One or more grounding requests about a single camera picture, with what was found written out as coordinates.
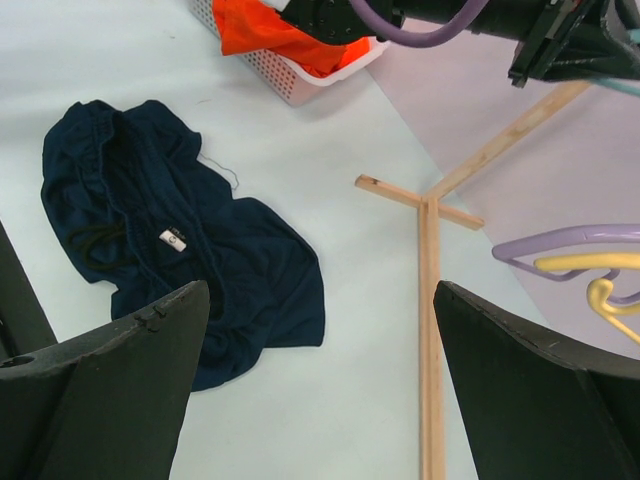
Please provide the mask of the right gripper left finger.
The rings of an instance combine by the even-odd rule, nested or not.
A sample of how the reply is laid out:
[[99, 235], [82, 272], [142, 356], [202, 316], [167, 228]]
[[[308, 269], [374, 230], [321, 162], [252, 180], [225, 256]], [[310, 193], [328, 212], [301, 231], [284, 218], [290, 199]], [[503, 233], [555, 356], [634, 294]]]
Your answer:
[[195, 281], [3, 361], [2, 478], [168, 478], [208, 315], [208, 288]]

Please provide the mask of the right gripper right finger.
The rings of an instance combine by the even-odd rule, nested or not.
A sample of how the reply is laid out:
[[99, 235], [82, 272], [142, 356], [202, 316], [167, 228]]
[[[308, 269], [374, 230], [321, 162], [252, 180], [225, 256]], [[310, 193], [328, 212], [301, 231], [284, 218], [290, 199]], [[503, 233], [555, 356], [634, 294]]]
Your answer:
[[434, 309], [479, 478], [638, 478], [638, 360], [450, 281]]

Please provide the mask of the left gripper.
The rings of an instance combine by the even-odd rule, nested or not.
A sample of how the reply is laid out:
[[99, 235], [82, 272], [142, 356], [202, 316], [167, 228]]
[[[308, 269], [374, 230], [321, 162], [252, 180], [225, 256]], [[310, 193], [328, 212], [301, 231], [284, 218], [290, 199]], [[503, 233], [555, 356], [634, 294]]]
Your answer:
[[508, 78], [547, 83], [639, 78], [634, 1], [549, 1], [516, 48]]

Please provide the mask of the teal plastic hanger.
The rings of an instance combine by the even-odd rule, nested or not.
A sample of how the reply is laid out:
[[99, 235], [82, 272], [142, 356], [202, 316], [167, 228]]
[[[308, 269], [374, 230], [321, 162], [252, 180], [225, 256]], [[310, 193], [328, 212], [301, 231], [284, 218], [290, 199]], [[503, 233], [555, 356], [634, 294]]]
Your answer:
[[[639, 28], [629, 31], [632, 41], [639, 45]], [[591, 84], [639, 98], [639, 86], [633, 86], [613, 79], [592, 80]]]

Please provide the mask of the navy blue shorts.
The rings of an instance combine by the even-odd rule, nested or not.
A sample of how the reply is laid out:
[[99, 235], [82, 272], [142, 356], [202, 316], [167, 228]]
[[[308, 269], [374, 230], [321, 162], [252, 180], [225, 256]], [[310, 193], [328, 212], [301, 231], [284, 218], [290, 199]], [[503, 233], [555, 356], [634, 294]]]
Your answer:
[[210, 307], [194, 391], [248, 372], [266, 349], [318, 347], [324, 284], [309, 243], [202, 164], [202, 137], [167, 106], [76, 103], [46, 134], [41, 200], [79, 274], [114, 285], [121, 318], [193, 281]]

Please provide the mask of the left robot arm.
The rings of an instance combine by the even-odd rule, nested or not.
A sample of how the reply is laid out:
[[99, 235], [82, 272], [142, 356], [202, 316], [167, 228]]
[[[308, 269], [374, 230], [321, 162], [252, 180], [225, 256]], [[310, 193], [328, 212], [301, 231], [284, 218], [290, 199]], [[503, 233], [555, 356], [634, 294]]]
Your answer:
[[639, 9], [633, 1], [270, 1], [287, 24], [327, 45], [377, 37], [409, 48], [442, 45], [464, 30], [515, 42], [508, 77], [639, 78]]

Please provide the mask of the yellow plastic hanger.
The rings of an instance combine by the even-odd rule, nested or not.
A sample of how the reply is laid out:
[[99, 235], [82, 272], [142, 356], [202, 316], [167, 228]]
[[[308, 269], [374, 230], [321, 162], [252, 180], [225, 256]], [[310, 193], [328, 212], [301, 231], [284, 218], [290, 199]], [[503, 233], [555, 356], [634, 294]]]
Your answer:
[[534, 266], [542, 272], [564, 270], [593, 270], [608, 268], [614, 273], [609, 277], [592, 280], [586, 290], [590, 308], [611, 326], [639, 343], [639, 334], [620, 320], [621, 316], [639, 314], [639, 294], [624, 300], [615, 300], [612, 294], [617, 270], [639, 270], [639, 254], [635, 252], [596, 252], [538, 258]]

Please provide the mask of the lilac notched hanger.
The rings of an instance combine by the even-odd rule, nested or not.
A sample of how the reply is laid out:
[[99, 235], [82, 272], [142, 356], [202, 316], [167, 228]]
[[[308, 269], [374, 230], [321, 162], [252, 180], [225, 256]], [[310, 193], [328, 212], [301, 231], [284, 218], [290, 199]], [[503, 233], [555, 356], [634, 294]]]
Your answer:
[[566, 282], [586, 273], [584, 269], [572, 269], [567, 273], [547, 273], [534, 264], [519, 260], [527, 255], [545, 253], [565, 247], [598, 244], [638, 244], [639, 224], [592, 224], [563, 227], [498, 244], [492, 248], [496, 260], [547, 280]]

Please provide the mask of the white plastic laundry basket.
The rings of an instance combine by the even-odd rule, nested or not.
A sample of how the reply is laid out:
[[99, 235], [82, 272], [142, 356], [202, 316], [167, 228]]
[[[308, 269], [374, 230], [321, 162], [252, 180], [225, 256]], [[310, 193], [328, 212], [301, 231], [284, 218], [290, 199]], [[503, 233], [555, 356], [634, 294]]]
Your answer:
[[[215, 1], [190, 1], [188, 5], [194, 16], [219, 39], [221, 51], [221, 38], [211, 12], [211, 7], [214, 2]], [[278, 16], [279, 13], [275, 8], [285, 4], [283, 1], [260, 2], [273, 9]], [[300, 106], [328, 87], [350, 78], [355, 73], [369, 66], [373, 61], [377, 60], [388, 47], [386, 42], [378, 41], [373, 37], [365, 37], [363, 39], [370, 41], [370, 52], [349, 66], [325, 78], [316, 78], [304, 71], [295, 62], [268, 50], [258, 50], [248, 54], [229, 56], [244, 60], [250, 68], [289, 105]]]

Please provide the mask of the orange garment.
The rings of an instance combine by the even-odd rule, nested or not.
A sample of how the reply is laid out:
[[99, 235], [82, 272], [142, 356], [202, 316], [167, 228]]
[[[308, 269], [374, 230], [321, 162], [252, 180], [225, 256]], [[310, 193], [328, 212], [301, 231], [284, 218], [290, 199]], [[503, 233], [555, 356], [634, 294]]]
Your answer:
[[368, 39], [346, 46], [324, 44], [280, 19], [260, 1], [221, 0], [211, 12], [224, 55], [268, 50], [298, 64], [316, 78], [325, 78], [368, 54]]

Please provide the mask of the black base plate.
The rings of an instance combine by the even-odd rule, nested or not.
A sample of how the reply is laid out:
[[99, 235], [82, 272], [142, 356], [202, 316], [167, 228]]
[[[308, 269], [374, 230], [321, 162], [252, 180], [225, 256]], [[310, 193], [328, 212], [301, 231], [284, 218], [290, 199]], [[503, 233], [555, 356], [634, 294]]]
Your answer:
[[57, 343], [56, 336], [1, 226], [1, 360]]

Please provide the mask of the wooden clothes rack frame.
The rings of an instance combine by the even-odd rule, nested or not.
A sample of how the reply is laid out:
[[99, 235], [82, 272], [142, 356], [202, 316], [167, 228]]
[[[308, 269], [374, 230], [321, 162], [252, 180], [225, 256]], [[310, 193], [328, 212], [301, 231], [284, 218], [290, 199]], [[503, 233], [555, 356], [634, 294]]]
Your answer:
[[434, 187], [413, 193], [377, 178], [360, 175], [354, 185], [417, 212], [419, 257], [419, 477], [446, 477], [443, 398], [443, 353], [433, 299], [440, 280], [440, 222], [446, 220], [470, 230], [484, 227], [483, 219], [447, 206], [442, 199], [516, 145], [537, 127], [584, 93], [590, 84], [558, 84], [511, 122]]

